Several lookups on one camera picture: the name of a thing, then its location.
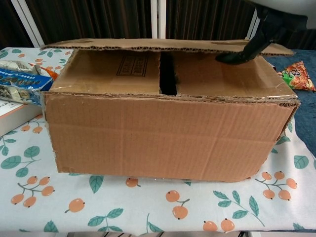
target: cardboard flap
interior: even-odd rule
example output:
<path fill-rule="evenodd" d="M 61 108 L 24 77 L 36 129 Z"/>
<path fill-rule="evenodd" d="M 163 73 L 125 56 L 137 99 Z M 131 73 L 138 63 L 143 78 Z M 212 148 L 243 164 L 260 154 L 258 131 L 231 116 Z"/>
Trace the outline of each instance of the cardboard flap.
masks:
<path fill-rule="evenodd" d="M 46 45 L 44 48 L 72 48 L 82 50 L 133 50 L 133 51 L 187 51 L 187 52 L 240 52 L 247 40 L 179 40 L 179 39 L 75 39 Z M 293 55 L 290 49 L 271 44 L 264 55 Z"/>

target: white book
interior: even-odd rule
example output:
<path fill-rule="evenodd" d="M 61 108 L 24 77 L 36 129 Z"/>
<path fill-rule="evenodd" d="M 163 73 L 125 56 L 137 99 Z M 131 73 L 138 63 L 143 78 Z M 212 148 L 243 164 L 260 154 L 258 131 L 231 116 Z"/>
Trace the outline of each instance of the white book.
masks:
<path fill-rule="evenodd" d="M 0 137 L 41 114 L 41 106 L 0 100 Z"/>

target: floral tablecloth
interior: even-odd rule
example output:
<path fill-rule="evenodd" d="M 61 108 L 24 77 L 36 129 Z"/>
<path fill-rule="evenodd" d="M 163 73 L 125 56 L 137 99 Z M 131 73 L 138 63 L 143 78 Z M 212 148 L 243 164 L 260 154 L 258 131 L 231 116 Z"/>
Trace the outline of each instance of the floral tablecloth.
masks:
<path fill-rule="evenodd" d="M 59 73 L 70 55 L 6 48 L 0 60 Z M 237 183 L 58 173 L 44 125 L 37 117 L 0 137 L 0 231 L 316 229 L 316 160 L 294 120 L 259 172 Z"/>

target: cardboard box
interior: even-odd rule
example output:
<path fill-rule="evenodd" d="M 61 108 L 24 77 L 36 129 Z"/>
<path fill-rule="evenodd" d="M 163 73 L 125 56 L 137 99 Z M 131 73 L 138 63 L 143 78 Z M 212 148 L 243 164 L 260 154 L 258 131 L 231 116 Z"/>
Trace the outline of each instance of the cardboard box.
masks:
<path fill-rule="evenodd" d="M 239 181 L 255 174 L 299 106 L 262 56 L 230 66 L 246 41 L 79 39 L 45 94 L 59 172 Z M 159 94 L 170 51 L 177 96 Z M 264 54 L 291 55 L 280 45 Z"/>

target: table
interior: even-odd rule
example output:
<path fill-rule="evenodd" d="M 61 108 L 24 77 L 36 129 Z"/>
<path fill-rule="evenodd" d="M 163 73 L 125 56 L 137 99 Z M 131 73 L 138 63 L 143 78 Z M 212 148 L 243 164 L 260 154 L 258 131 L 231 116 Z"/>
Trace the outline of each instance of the table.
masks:
<path fill-rule="evenodd" d="M 1 60 L 58 73 L 70 55 L 60 49 L 0 51 Z M 295 120 L 258 173 L 237 183 L 58 173 L 43 118 L 1 137 L 0 148 L 0 231 L 316 229 L 316 159 L 296 135 Z"/>

